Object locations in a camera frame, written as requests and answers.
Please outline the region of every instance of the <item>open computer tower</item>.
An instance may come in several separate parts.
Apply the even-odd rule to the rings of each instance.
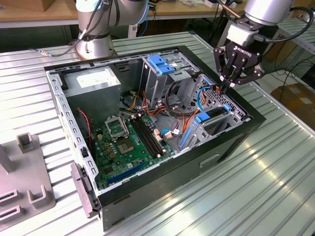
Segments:
[[[265,121],[185,46],[45,71],[85,213],[104,230],[228,158]]]

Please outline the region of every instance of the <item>green circuit board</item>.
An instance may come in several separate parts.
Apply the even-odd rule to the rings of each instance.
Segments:
[[[143,116],[141,120],[147,125],[149,130],[152,131],[155,129],[149,116]],[[138,167],[136,172],[144,170],[174,155],[172,148],[163,142],[163,144],[159,143],[159,146],[166,150],[166,152],[161,157],[151,157],[130,121],[125,120],[125,124],[129,131],[129,137],[121,137],[116,142],[112,141],[106,125],[92,131],[95,137],[94,160],[99,171],[95,180],[99,189],[103,189],[123,179],[121,178],[113,183],[108,183],[113,177],[126,173],[136,167]]]

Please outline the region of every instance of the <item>cardboard box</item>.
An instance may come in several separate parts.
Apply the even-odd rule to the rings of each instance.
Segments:
[[[272,91],[271,95],[279,101],[282,86]],[[315,130],[315,94],[303,84],[284,87],[281,103]]]
[[[315,130],[315,105],[303,105],[295,109],[293,113],[305,124]]]
[[[271,93],[278,101],[281,96],[282,88],[283,87],[280,86]],[[303,105],[315,105],[315,94],[300,83],[287,85],[284,87],[281,103],[290,111],[294,111],[296,108]]]
[[[55,0],[0,0],[0,4],[34,11],[46,11]]]

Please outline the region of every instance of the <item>white label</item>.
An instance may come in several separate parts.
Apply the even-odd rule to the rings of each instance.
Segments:
[[[309,100],[307,97],[301,97],[300,99],[301,99],[302,102],[304,102],[305,104],[312,104],[312,101]]]
[[[174,133],[174,134],[179,134],[179,129],[174,129],[174,130],[173,130],[173,133]]]
[[[102,83],[110,82],[115,78],[108,69],[103,71],[95,72],[87,75],[80,75],[77,77],[77,81],[81,88],[86,88],[93,85],[99,85]]]
[[[293,93],[296,93],[296,94],[298,94],[298,93],[301,93],[301,91],[298,89],[298,88],[289,88]]]

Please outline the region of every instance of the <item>wooden table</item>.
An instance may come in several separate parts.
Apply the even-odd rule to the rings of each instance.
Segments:
[[[244,11],[245,3],[238,4],[235,8],[238,12]],[[203,4],[186,6],[181,2],[159,2],[156,7],[156,20],[211,18],[216,13],[216,7],[207,7]],[[149,12],[148,20],[152,20],[154,14]],[[77,10],[73,0],[56,0],[45,12],[36,12],[27,9],[6,6],[0,10],[1,28],[20,28],[38,26],[61,26],[78,24]]]

